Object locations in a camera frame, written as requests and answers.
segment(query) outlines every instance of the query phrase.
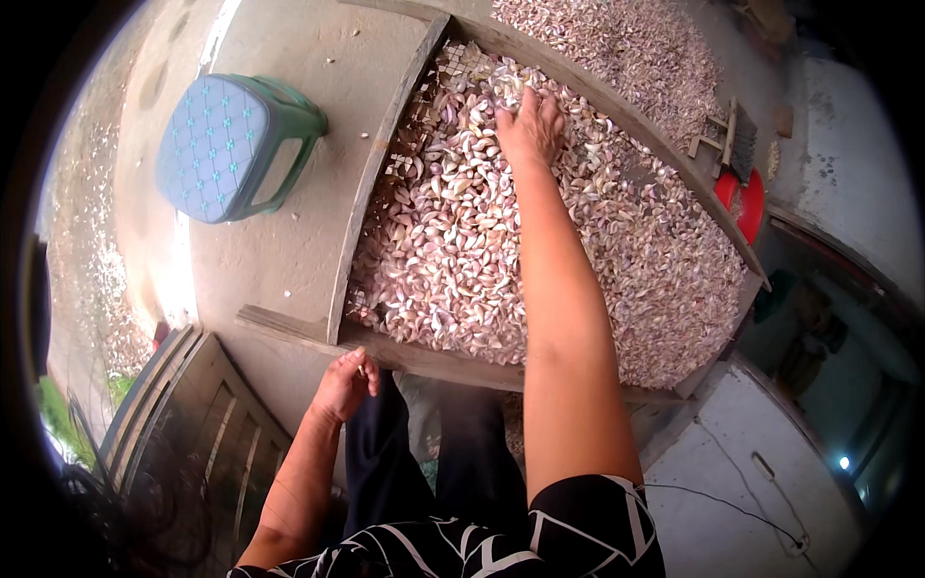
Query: garlic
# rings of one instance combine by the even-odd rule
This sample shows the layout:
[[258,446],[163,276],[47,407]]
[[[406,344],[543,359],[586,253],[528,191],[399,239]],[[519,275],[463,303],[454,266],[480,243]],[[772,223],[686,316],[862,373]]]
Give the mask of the garlic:
[[[489,60],[473,43],[444,48],[438,61],[465,71],[419,92],[421,122],[393,138],[409,160],[376,184],[346,315],[399,342],[524,363],[521,220],[494,130],[495,110],[516,110],[532,86],[566,111],[552,171],[598,275],[622,381],[673,387],[715,354],[746,270],[676,171],[539,70]],[[646,173],[654,183],[623,177]]]

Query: woman's right arm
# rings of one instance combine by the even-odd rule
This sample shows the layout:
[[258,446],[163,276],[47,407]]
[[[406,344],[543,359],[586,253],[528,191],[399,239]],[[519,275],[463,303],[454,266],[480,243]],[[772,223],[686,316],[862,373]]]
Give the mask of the woman's right arm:
[[529,88],[516,117],[498,112],[498,138],[512,167],[521,217],[528,502],[543,488],[586,473],[642,484],[610,316],[549,169],[562,124],[555,103],[540,106]]

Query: black pants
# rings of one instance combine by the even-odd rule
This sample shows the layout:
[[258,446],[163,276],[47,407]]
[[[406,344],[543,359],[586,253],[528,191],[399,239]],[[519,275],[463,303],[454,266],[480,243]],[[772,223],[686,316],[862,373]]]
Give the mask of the black pants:
[[379,395],[367,397],[347,423],[344,537],[364,528],[428,516],[486,526],[526,539],[526,485],[504,443],[496,392],[445,386],[439,392],[437,497],[408,446],[408,406],[391,372],[379,373]]

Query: green stool leg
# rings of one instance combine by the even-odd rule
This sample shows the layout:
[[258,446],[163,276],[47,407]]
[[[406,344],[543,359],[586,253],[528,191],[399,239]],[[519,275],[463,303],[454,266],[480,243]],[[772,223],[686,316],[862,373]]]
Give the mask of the green stool leg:
[[[295,185],[295,181],[302,173],[312,149],[318,138],[327,132],[327,116],[317,105],[288,84],[271,79],[266,76],[246,77],[238,74],[229,74],[237,82],[264,97],[267,106],[273,108],[277,117],[277,133],[267,134],[262,146],[270,147],[269,161],[265,166],[252,168],[247,178],[247,191],[240,191],[240,205],[229,216],[228,220],[240,221],[258,213],[273,213],[286,200],[286,196]],[[287,139],[302,139],[302,146],[292,163],[292,167],[279,185],[273,196],[263,203],[252,204],[253,197],[260,188],[269,170],[273,159],[279,150],[279,145]]]

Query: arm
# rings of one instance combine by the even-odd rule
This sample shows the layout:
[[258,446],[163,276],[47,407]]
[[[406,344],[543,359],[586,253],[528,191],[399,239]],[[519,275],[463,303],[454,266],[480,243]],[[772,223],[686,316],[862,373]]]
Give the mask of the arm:
[[[359,365],[368,380],[357,374]],[[239,566],[270,569],[312,551],[327,516],[340,426],[356,412],[366,391],[375,396],[378,389],[378,367],[364,348],[331,362],[266,495],[257,531]]]
[[598,279],[549,165],[563,120],[524,90],[517,118],[498,112],[521,215],[521,276],[529,324],[524,384],[527,499],[586,473],[642,483],[620,392],[611,320]]

